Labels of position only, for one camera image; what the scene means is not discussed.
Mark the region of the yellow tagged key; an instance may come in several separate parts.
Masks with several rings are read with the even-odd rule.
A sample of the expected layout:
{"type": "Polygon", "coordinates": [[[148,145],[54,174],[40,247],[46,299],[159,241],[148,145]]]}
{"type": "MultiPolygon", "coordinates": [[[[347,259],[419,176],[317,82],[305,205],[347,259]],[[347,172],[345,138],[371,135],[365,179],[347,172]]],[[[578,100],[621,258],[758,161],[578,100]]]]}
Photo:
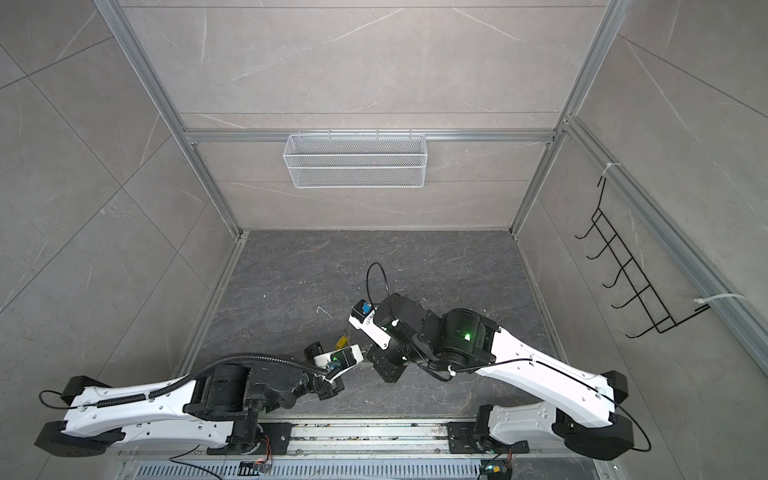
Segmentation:
{"type": "Polygon", "coordinates": [[[342,337],[341,337],[341,338],[340,338],[340,339],[337,341],[337,343],[336,343],[336,345],[335,345],[335,348],[336,348],[337,350],[343,349],[344,347],[346,347],[346,346],[348,345],[348,343],[349,343],[349,336],[348,336],[348,335],[344,335],[344,336],[342,336],[342,337]]]}

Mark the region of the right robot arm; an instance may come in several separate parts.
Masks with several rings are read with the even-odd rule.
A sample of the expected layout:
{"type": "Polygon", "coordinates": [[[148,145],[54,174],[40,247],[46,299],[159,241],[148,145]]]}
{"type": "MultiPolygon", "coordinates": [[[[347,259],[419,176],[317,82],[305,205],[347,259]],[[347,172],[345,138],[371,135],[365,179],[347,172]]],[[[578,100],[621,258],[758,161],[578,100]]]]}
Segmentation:
{"type": "Polygon", "coordinates": [[[479,409],[474,436],[492,449],[544,437],[559,438],[569,450],[597,460],[652,450],[649,435],[622,405],[629,389],[618,371],[579,370],[478,312],[455,308],[438,316],[393,291],[379,302],[360,301],[350,321],[372,340],[367,357],[387,383],[397,382],[414,364],[443,383],[476,374],[537,397],[533,406],[479,409]],[[636,446],[636,433],[644,446],[636,446]]]}

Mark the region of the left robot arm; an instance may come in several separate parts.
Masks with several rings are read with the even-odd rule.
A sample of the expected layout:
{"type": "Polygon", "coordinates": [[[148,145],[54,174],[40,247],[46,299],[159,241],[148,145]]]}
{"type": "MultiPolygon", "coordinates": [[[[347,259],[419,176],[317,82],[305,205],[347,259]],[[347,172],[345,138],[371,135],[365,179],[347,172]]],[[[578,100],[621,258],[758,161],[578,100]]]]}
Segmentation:
{"type": "Polygon", "coordinates": [[[232,354],[173,380],[111,387],[87,376],[71,378],[59,398],[65,415],[46,423],[34,444],[58,457],[102,455],[116,444],[196,443],[211,454],[259,449],[262,414],[291,409],[305,395],[330,399],[342,375],[363,359],[348,345],[326,352],[319,343],[302,361],[262,353],[232,354]]]}

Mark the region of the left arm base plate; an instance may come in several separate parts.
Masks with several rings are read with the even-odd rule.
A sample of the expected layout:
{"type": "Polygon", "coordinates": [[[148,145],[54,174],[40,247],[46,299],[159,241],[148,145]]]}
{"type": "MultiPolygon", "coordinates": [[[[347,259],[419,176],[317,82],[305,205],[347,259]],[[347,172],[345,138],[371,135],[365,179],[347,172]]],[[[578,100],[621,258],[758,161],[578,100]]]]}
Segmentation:
{"type": "Polygon", "coordinates": [[[222,447],[208,448],[208,455],[285,455],[293,424],[236,421],[222,447]]]}

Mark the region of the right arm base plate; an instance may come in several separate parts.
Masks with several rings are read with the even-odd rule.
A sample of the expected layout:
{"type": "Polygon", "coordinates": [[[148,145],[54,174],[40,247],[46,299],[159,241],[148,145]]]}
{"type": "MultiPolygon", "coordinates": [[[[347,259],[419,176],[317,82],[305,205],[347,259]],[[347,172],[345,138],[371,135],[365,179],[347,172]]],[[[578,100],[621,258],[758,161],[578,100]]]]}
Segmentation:
{"type": "Polygon", "coordinates": [[[529,443],[526,440],[505,444],[493,439],[489,433],[483,433],[474,422],[448,422],[447,439],[451,454],[528,454],[529,443]]]}

